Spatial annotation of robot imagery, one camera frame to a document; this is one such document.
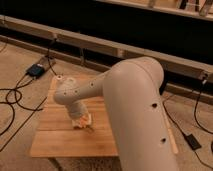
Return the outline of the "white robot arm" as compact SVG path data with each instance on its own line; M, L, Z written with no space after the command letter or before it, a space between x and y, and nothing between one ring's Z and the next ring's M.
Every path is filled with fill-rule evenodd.
M179 171L160 97L163 80L156 59L127 59L83 84L60 81L54 100L79 118L83 99L104 98L123 171Z

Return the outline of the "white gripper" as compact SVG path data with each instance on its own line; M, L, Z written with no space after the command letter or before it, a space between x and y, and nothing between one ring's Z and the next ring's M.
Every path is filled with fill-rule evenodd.
M78 119L88 112L83 102L75 102L67 107L68 114L72 119Z

